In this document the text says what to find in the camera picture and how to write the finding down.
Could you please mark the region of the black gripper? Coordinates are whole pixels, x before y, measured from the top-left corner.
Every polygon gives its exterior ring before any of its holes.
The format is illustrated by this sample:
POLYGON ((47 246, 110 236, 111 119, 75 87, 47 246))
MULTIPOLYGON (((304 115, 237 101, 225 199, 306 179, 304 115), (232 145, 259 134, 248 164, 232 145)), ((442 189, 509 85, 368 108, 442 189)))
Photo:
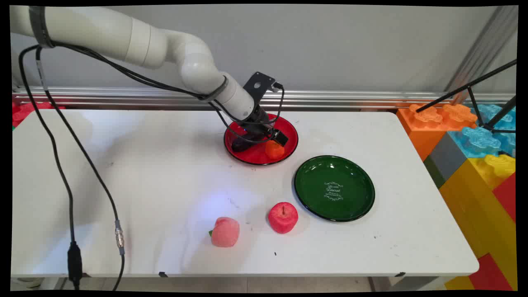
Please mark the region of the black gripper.
POLYGON ((268 113, 257 106, 253 113, 245 119, 242 124, 242 128, 246 131, 243 136, 246 138, 246 142, 250 144, 260 144, 269 141, 275 141, 280 146, 284 147, 289 138, 278 129, 272 129, 275 123, 274 119, 270 119, 268 113))

